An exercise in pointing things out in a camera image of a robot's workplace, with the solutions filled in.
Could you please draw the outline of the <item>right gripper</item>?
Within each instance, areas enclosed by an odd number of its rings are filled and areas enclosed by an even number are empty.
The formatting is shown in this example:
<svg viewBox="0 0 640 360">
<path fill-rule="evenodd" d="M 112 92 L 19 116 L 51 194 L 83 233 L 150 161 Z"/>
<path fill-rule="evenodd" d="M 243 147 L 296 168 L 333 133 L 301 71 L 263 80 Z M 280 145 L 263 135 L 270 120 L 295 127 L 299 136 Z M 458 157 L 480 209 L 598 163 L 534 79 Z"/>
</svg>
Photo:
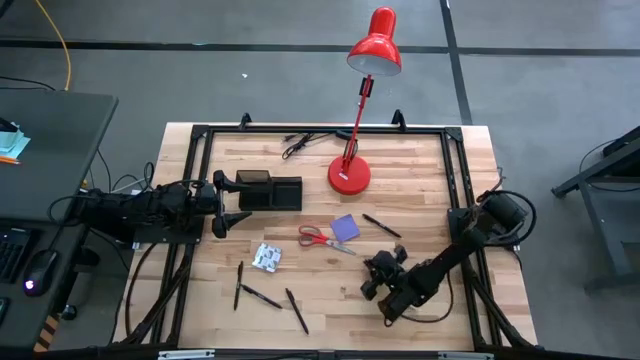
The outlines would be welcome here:
<svg viewBox="0 0 640 360">
<path fill-rule="evenodd" d="M 395 285 L 399 277 L 404 273 L 402 263 L 407 259 L 406 249 L 402 245 L 394 248 L 394 253 L 379 251 L 370 260 L 371 280 L 365 281 L 360 291 L 367 301 L 371 301 L 377 295 L 377 286 L 382 284 L 391 287 Z"/>
</svg>

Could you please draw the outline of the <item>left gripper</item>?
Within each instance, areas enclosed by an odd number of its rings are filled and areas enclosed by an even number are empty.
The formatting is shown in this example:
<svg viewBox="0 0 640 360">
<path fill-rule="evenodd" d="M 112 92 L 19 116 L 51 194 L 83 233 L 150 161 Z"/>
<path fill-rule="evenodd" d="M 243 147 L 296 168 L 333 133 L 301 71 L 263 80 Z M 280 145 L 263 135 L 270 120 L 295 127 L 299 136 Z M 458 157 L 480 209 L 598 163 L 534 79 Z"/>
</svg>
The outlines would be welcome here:
<svg viewBox="0 0 640 360">
<path fill-rule="evenodd" d="M 200 218 L 213 215 L 212 232 L 216 238 L 226 238 L 233 226 L 252 215 L 251 211 L 224 213 L 221 191 L 242 192 L 249 190 L 250 186 L 231 181 L 222 170 L 213 173 L 213 184 L 197 182 L 193 187 L 196 193 L 192 198 L 192 216 Z"/>
</svg>

